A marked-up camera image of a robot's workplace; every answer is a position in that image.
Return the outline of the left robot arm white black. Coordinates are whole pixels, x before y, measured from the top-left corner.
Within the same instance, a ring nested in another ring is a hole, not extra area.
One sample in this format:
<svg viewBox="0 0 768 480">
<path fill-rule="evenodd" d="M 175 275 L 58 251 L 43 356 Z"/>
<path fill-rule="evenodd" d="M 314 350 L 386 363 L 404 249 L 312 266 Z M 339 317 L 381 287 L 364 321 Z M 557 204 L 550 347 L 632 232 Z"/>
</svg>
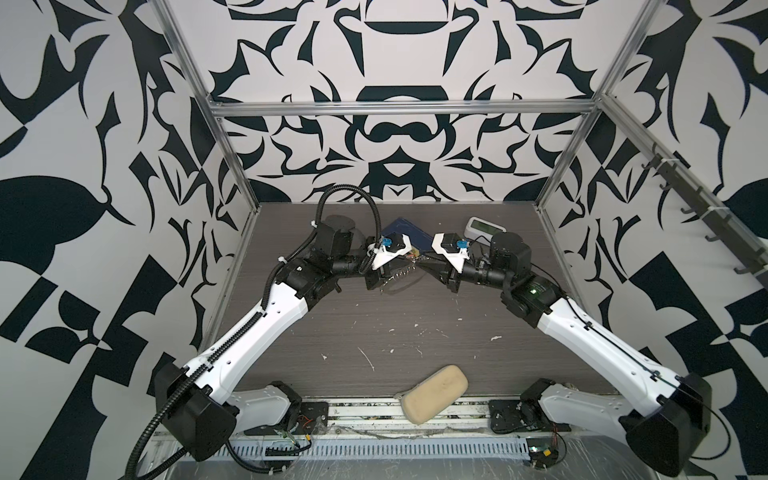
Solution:
<svg viewBox="0 0 768 480">
<path fill-rule="evenodd" d="M 169 363 L 154 379 L 157 414 L 150 429 L 164 426 L 181 452 L 197 461 L 210 458 L 230 437 L 262 426 L 290 425 L 300 397 L 273 382 L 252 395 L 235 388 L 267 349 L 343 278 L 362 278 L 372 290 L 389 273 L 389 264 L 406 257 L 410 238 L 378 234 L 354 248 L 354 222 L 331 215 L 315 220 L 309 237 L 270 273 L 262 299 L 224 336 L 178 367 Z"/>
</svg>

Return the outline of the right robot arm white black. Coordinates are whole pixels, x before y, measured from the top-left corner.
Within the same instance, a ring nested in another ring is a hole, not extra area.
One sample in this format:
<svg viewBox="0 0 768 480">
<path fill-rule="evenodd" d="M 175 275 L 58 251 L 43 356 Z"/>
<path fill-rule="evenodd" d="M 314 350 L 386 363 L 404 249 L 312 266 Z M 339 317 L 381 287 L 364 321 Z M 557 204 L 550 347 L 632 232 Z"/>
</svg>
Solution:
<svg viewBox="0 0 768 480">
<path fill-rule="evenodd" d="M 568 348 L 616 391 L 590 394 L 540 379 L 525 398 L 551 422 L 620 441 L 657 473 L 679 475 L 710 431 L 710 384 L 661 365 L 593 319 L 556 281 L 536 274 L 519 235 L 494 235 L 483 260 L 474 260 L 470 248 L 456 233 L 438 233 L 419 265 L 452 292 L 464 282 L 498 289 L 510 313 Z"/>
</svg>

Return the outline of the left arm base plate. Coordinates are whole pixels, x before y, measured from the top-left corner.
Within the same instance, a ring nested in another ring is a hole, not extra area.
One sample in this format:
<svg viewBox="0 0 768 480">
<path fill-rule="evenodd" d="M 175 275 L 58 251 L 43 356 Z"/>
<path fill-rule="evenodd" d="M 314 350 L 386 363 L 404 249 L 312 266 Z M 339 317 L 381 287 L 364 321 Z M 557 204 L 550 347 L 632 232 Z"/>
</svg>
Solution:
<svg viewBox="0 0 768 480">
<path fill-rule="evenodd" d="M 265 436 L 288 432 L 303 436 L 327 427 L 329 403 L 326 401 L 303 401 L 298 408 L 291 407 L 287 419 L 274 426 L 255 427 L 244 432 L 247 436 Z"/>
</svg>

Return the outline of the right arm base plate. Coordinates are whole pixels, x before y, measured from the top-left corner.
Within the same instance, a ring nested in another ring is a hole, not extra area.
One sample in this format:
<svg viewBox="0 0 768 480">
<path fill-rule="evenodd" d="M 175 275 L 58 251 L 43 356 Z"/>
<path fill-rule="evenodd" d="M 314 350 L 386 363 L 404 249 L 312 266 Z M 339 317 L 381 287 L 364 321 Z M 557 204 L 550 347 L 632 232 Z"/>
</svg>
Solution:
<svg viewBox="0 0 768 480">
<path fill-rule="evenodd" d="M 532 432 L 540 429 L 539 415 L 530 401 L 490 400 L 489 428 L 498 435 Z"/>
</svg>

